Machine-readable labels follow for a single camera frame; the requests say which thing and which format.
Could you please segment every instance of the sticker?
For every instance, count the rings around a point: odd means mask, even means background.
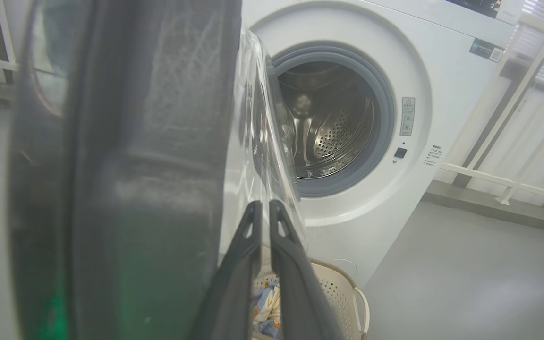
[[[438,145],[432,145],[430,151],[425,155],[425,160],[423,164],[429,166],[436,166],[437,163],[440,163],[440,157],[442,157],[442,147]]]
[[[413,133],[415,123],[415,98],[402,97],[402,124],[400,136],[410,136]]]
[[[505,48],[475,38],[469,52],[481,56],[482,58],[492,60],[493,62],[499,62],[503,56],[503,52],[505,52]]]

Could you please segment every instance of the tiled floor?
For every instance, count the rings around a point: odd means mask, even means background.
[[[14,340],[3,211],[8,124],[0,108],[0,339]],[[544,230],[420,203],[363,291],[371,339],[544,339]]]

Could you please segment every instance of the basket handle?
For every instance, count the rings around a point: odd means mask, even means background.
[[[362,308],[365,311],[365,325],[360,329],[360,316],[357,317],[358,320],[358,327],[359,331],[362,332],[362,334],[365,336],[364,339],[366,339],[366,334],[369,332],[369,323],[371,322],[371,310],[369,310],[369,302],[367,301],[365,294],[358,289],[357,287],[354,287],[354,292],[356,292],[360,299],[362,299]],[[354,308],[356,309],[356,315],[358,315],[358,306],[354,304]]]

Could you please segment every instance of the warning label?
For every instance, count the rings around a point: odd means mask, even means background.
[[[438,145],[432,145],[429,153],[425,155],[425,160],[423,164],[429,166],[436,166],[437,163],[440,163],[440,157],[442,155],[442,147]]]
[[[402,98],[402,124],[400,125],[400,136],[410,136],[413,133],[415,123],[415,98]]]

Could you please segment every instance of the qr code label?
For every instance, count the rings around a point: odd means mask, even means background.
[[[495,47],[492,54],[490,54],[489,59],[492,60],[493,62],[499,62],[499,60],[501,60],[502,55],[503,55],[503,50]]]

